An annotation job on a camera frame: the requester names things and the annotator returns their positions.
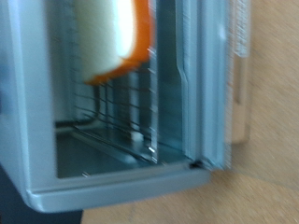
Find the metal panel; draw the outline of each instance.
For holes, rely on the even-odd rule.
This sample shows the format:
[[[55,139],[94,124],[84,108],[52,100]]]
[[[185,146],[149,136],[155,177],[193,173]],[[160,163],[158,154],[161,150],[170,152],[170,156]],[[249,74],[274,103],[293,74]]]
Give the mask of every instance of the metal panel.
[[[195,169],[177,172],[174,175],[159,175],[154,178],[105,185],[101,188],[90,186],[84,189],[37,191],[29,196],[35,210],[61,212],[156,197],[198,187],[209,179],[209,171]]]
[[[229,4],[227,0],[177,0],[183,142],[187,155],[210,169],[224,168],[230,157],[224,142]]]
[[[16,18],[8,1],[0,1],[0,163],[12,182],[25,195],[22,160],[21,133],[19,130],[17,72],[13,48],[17,32]]]

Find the food item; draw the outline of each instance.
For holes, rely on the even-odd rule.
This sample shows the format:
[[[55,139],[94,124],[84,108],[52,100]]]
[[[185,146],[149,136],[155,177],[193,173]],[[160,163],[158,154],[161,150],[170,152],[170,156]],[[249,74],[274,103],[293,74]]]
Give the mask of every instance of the food item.
[[[82,75],[98,85],[149,59],[149,0],[75,0]]]

